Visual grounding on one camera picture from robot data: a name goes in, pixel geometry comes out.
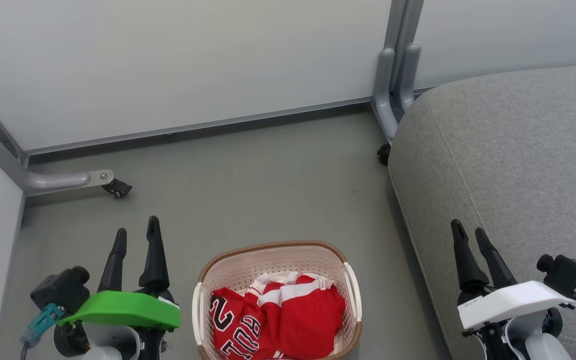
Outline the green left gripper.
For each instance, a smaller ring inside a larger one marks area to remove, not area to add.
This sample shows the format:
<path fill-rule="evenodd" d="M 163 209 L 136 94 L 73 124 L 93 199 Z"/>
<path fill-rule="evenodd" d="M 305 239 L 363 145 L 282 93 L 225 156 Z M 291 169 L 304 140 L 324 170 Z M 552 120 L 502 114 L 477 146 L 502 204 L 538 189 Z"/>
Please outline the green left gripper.
<path fill-rule="evenodd" d="M 121 292 L 127 231 L 117 230 L 98 293 L 57 324 L 57 351 L 63 357 L 162 360 L 169 345 L 164 337 L 180 326 L 181 312 L 167 291 L 169 270 L 157 216 L 148 219 L 146 240 L 146 262 L 138 280 L 142 292 Z"/>

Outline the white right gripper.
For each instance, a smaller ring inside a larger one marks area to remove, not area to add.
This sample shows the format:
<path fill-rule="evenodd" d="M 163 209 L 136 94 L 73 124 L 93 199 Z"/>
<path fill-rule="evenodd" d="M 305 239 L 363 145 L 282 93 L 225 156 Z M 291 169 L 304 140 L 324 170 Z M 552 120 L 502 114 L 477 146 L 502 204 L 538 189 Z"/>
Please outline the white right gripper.
<path fill-rule="evenodd" d="M 490 284 L 470 249 L 459 219 L 450 222 L 459 289 L 482 291 Z M 574 306 L 576 301 L 538 281 L 518 284 L 498 249 L 481 227 L 476 228 L 478 249 L 486 260 L 493 287 L 498 289 L 457 306 L 464 337 L 475 337 L 484 360 L 572 360 L 566 348 L 542 326 L 548 309 Z"/>

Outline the red basketball jersey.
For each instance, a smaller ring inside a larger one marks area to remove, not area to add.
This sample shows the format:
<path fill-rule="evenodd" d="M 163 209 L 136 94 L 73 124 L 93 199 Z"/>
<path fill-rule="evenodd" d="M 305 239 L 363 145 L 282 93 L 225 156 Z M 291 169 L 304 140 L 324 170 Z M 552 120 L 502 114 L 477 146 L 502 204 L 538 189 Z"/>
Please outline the red basketball jersey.
<path fill-rule="evenodd" d="M 244 298 L 260 311 L 261 360 L 317 360 L 333 353 L 346 301 L 334 280 L 315 273 L 264 273 Z"/>

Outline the grey fabric sofa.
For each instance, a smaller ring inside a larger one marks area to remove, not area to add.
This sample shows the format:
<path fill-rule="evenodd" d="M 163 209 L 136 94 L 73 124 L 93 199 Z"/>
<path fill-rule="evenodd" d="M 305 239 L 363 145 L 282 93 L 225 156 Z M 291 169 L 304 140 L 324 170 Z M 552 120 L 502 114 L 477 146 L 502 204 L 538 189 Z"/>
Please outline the grey fabric sofa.
<path fill-rule="evenodd" d="M 576 66 L 441 85 L 398 124 L 388 170 L 453 360 L 483 360 L 462 337 L 450 223 L 487 265 L 482 228 L 520 283 L 542 281 L 542 255 L 576 259 Z"/>

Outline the black caster with brake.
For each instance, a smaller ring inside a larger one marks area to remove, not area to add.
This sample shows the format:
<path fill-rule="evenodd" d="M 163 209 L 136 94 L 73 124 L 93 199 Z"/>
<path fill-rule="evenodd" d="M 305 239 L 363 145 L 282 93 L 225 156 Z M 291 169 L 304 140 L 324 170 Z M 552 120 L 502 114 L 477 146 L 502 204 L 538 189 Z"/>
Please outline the black caster with brake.
<path fill-rule="evenodd" d="M 102 188 L 109 194 L 112 194 L 115 199 L 125 198 L 130 194 L 133 189 L 132 186 L 126 184 L 125 182 L 114 178 L 107 184 L 102 185 Z"/>

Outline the white perforated laundry basket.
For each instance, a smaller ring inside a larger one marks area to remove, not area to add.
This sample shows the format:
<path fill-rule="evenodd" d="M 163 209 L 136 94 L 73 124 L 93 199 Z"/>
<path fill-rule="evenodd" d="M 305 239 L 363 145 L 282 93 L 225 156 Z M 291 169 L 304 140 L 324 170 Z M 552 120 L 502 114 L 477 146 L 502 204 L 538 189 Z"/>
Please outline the white perforated laundry basket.
<path fill-rule="evenodd" d="M 322 360 L 343 360 L 355 350 L 362 332 L 362 299 L 359 282 L 346 256 L 322 241 L 282 241 L 226 251 L 204 266 L 194 288 L 191 311 L 201 360 L 221 360 L 212 344 L 211 292 L 226 287 L 244 293 L 258 276 L 288 271 L 308 272 L 333 280 L 346 301 L 334 351 Z"/>

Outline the long grey partition foot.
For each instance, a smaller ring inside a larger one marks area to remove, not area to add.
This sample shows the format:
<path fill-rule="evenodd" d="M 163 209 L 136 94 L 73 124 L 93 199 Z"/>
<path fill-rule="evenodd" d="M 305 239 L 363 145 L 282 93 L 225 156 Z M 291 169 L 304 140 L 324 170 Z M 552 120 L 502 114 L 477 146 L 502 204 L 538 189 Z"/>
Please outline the long grey partition foot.
<path fill-rule="evenodd" d="M 393 48 L 382 49 L 377 58 L 371 107 L 375 113 L 388 144 L 393 143 L 398 129 L 397 118 L 391 107 L 390 84 L 393 75 L 395 51 Z"/>

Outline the short grey partition foot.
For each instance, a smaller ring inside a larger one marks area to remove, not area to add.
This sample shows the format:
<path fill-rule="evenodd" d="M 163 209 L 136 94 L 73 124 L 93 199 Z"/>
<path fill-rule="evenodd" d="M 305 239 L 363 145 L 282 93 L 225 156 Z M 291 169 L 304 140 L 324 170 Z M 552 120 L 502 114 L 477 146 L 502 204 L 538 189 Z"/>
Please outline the short grey partition foot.
<path fill-rule="evenodd" d="M 417 43 L 409 44 L 403 53 L 403 59 L 394 86 L 393 97 L 402 116 L 409 111 L 415 101 L 414 84 L 418 71 L 422 48 Z"/>

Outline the grey partition foot with bracket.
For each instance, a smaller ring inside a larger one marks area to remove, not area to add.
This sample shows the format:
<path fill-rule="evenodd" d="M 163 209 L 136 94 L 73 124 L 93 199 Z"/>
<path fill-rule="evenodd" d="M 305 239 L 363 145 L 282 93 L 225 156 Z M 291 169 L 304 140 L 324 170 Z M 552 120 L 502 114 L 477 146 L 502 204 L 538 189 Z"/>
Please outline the grey partition foot with bracket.
<path fill-rule="evenodd" d="M 26 160 L 28 155 L 0 122 L 0 168 L 28 196 L 103 187 L 115 198 L 121 197 L 117 187 L 119 180 L 112 170 L 45 174 L 29 170 Z"/>

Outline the grey metal partition post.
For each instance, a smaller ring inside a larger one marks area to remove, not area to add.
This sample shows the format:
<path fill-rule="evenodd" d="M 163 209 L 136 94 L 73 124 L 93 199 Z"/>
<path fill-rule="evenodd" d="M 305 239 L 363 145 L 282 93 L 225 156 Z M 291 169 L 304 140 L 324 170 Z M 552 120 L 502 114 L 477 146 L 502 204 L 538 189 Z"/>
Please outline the grey metal partition post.
<path fill-rule="evenodd" d="M 390 92 L 396 92 L 407 47 L 414 42 L 425 0 L 391 0 L 384 48 L 394 50 Z"/>

